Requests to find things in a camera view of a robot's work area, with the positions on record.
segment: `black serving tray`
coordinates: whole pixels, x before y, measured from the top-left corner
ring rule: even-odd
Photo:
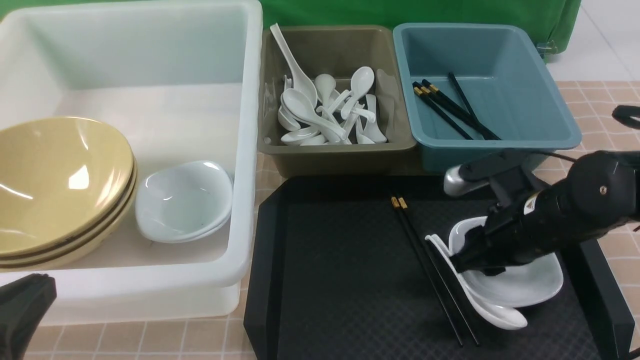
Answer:
[[[450,198],[442,176],[286,181],[258,216],[244,327],[259,360],[628,357],[634,319],[595,240],[559,254],[563,289],[521,309],[524,329],[490,325],[465,299],[481,346],[458,322],[460,347],[389,203],[391,188],[409,202],[421,236],[445,241],[456,222],[495,202],[487,189]]]

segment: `teal blue bin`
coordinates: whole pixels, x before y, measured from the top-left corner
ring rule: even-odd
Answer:
[[[413,137],[428,172],[502,149],[572,149],[582,134],[527,34],[513,26],[402,24],[394,29],[396,56]],[[427,79],[464,108],[447,79],[453,72],[480,122],[502,140],[465,140],[413,92]],[[544,157],[535,157],[537,167]]]

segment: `stacked bowls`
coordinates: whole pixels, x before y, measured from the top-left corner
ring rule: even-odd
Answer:
[[[127,139],[89,119],[0,131],[0,272],[47,270],[95,250],[135,199]]]

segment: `chopsticks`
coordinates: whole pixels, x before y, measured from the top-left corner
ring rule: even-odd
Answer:
[[[442,310],[444,311],[445,315],[447,316],[447,319],[449,320],[451,328],[453,329],[453,332],[456,335],[456,339],[458,340],[458,343],[460,344],[461,347],[464,346],[464,344],[462,342],[462,338],[460,337],[460,333],[458,332],[458,328],[457,328],[453,318],[451,317],[451,314],[449,313],[449,310],[447,309],[447,306],[445,306],[442,294],[440,293],[440,290],[438,289],[438,286],[436,286],[436,283],[435,283],[435,281],[433,279],[433,274],[429,270],[429,265],[428,265],[427,261],[430,261],[431,262],[431,266],[436,270],[436,273],[438,274],[438,277],[440,278],[440,281],[442,281],[442,284],[444,285],[445,289],[447,290],[447,293],[449,293],[449,296],[450,296],[451,300],[453,300],[453,303],[456,306],[456,309],[458,310],[458,313],[462,317],[462,320],[465,322],[465,325],[467,326],[467,329],[469,330],[469,333],[471,333],[471,336],[473,337],[474,342],[476,343],[476,346],[479,346],[480,342],[478,341],[478,339],[476,337],[476,334],[471,329],[471,326],[469,325],[469,322],[465,318],[465,315],[462,313],[462,310],[460,309],[460,306],[458,305],[458,302],[456,301],[456,298],[451,293],[451,290],[449,289],[449,286],[445,282],[444,278],[442,277],[442,274],[440,273],[440,270],[436,266],[433,249],[429,247],[429,244],[427,244],[426,241],[422,241],[420,239],[420,236],[418,235],[418,232],[415,230],[415,227],[413,226],[413,224],[411,222],[411,219],[409,217],[409,214],[408,214],[409,206],[407,205],[406,201],[404,201],[404,198],[401,195],[398,195],[398,194],[396,194],[396,195],[397,196],[395,196],[395,195],[391,196],[391,205],[393,205],[393,207],[394,207],[394,209],[395,209],[395,211],[396,211],[396,213],[398,215],[398,219],[400,220],[400,223],[402,223],[404,232],[407,235],[407,238],[409,239],[409,242],[411,243],[411,246],[413,248],[414,254],[416,255],[416,258],[420,262],[420,266],[422,267],[422,271],[424,272],[426,277],[429,279],[429,282],[431,283],[431,287],[433,287],[433,290],[435,291],[436,296],[438,297],[438,301],[440,302],[440,307],[442,308]]]
[[[430,83],[427,79],[422,80],[422,84],[414,81],[413,82],[413,92],[416,93],[433,111],[435,111],[438,116],[440,116],[443,120],[446,121],[451,127],[453,127],[462,137],[467,140],[473,140],[469,134],[464,131],[452,118],[450,118],[441,108],[447,110],[449,113],[454,115],[455,117],[462,120],[467,126],[471,127],[473,130],[476,130],[485,140],[501,140],[493,131],[489,130],[486,126],[484,126],[478,120],[476,113],[471,108],[471,104],[469,103],[467,96],[465,96],[462,91],[462,87],[458,83],[456,76],[450,72],[448,74],[449,81],[453,84],[453,87],[456,89],[456,93],[458,97],[462,100],[466,110],[463,109],[460,105],[456,104],[455,101],[451,100],[446,94],[444,94],[439,88],[437,88],[434,84]]]
[[[456,89],[458,96],[460,97],[465,107],[469,111],[469,115],[471,116],[471,120],[474,123],[473,127],[475,128],[475,130],[478,133],[480,133],[485,139],[500,140],[500,138],[496,134],[494,134],[493,131],[489,130],[486,126],[480,123],[480,120],[478,120],[476,113],[474,113],[474,110],[471,108],[471,104],[469,104],[469,100],[467,99],[467,96],[465,96],[465,93],[462,91],[462,87],[460,87],[460,84],[458,83],[456,76],[452,72],[450,72],[448,77],[449,77],[449,81],[453,84],[453,87]]]
[[[431,93],[427,88],[425,88],[424,86],[420,86],[420,84],[418,84],[417,82],[413,83],[413,92],[415,92],[416,95],[418,95],[420,97],[420,99],[422,99],[422,101],[424,101],[425,104],[427,104],[431,109],[433,109],[433,111],[435,111],[443,120],[445,120],[447,122],[447,124],[449,124],[451,127],[453,127],[460,135],[462,135],[462,137],[464,137],[467,140],[473,140],[473,138],[467,134],[466,131],[464,131],[464,129],[462,129],[462,127],[460,127],[460,125],[458,125],[455,121],[453,121],[452,118],[450,118],[444,111],[442,111],[442,109],[440,109],[438,107],[438,105],[435,104],[435,102],[433,102],[430,98],[429,98],[429,94]]]

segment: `white bowl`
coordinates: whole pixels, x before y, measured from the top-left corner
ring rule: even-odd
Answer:
[[[449,250],[455,254],[465,244],[465,234],[484,225],[486,217],[458,222],[449,233]],[[562,288],[564,277],[555,254],[538,258],[527,265],[508,266],[500,275],[485,276],[480,271],[462,273],[469,292],[498,306],[524,307],[539,304],[555,296]]]
[[[232,198],[231,178],[214,162],[167,168],[146,178],[138,190],[138,229],[161,243],[197,240],[227,222]]]

